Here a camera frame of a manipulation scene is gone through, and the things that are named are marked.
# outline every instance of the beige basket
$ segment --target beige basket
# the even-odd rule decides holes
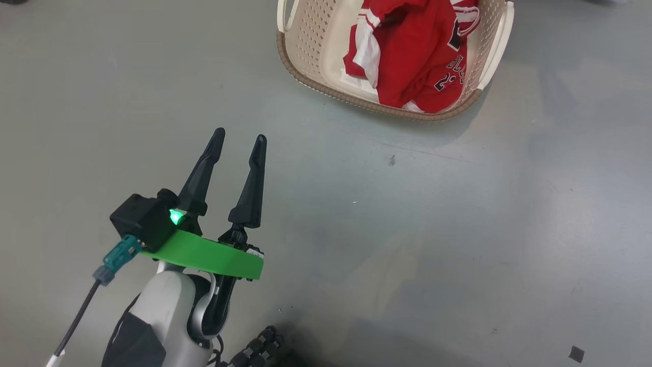
[[[278,0],[278,54],[300,83],[335,99],[375,112],[419,121],[443,121],[469,108],[491,80],[507,46],[514,21],[514,4],[480,0],[480,26],[469,36],[467,74],[462,95],[450,108],[425,114],[383,106],[378,96],[343,81],[342,58],[349,48],[349,30],[362,0],[294,0],[286,23],[286,2]]]

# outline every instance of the basket rim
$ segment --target basket rim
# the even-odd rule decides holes
[[[469,94],[469,97],[459,106],[453,108],[450,111],[441,112],[437,114],[420,113],[420,112],[414,112],[409,110],[403,110],[401,108],[385,106],[379,103],[367,101],[366,99],[362,99],[354,95],[350,95],[343,91],[338,91],[337,89],[331,88],[325,84],[322,84],[302,74],[300,71],[297,70],[297,68],[294,67],[292,62],[289,60],[288,51],[286,49],[285,34],[283,32],[277,31],[276,45],[278,48],[278,55],[281,58],[281,62],[283,62],[283,66],[285,66],[285,68],[292,75],[292,77],[294,77],[294,79],[296,79],[299,83],[311,89],[314,89],[318,92],[326,94],[332,98],[335,98],[339,101],[346,102],[354,106],[358,106],[366,110],[370,110],[372,112],[379,112],[381,114],[396,116],[407,120],[429,121],[429,122],[445,121],[445,120],[455,118],[456,116],[459,116],[464,111],[468,110],[480,98],[480,95],[482,94],[481,89],[476,89],[471,94]]]

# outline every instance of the basket handle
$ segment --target basket handle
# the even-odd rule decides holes
[[[299,7],[300,0],[294,0],[292,4],[292,10],[290,11],[288,22],[285,22],[285,13],[286,7],[288,5],[288,0],[278,0],[278,7],[276,8],[276,26],[278,27],[279,32],[287,32],[292,26],[292,21],[294,20],[294,14],[297,12],[297,7]]]
[[[512,33],[512,26],[514,25],[514,3],[507,1],[507,8],[503,15],[504,26],[498,29],[492,49],[489,51],[489,57],[491,59],[487,60],[484,64],[484,70],[480,74],[480,82],[477,89],[484,90],[484,88],[489,84],[491,78],[494,76],[496,69],[498,69],[498,64],[503,58],[505,53],[505,48],[507,47],[507,41],[509,41],[509,36]]]

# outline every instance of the small black debris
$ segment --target small black debris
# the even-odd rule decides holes
[[[577,348],[575,345],[570,349],[569,358],[574,360],[577,363],[582,363],[584,359],[584,351],[580,348]]]

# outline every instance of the green led light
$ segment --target green led light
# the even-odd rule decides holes
[[[174,209],[170,209],[170,219],[172,219],[172,223],[175,225],[179,224],[181,217],[183,217],[182,213],[179,213]]]

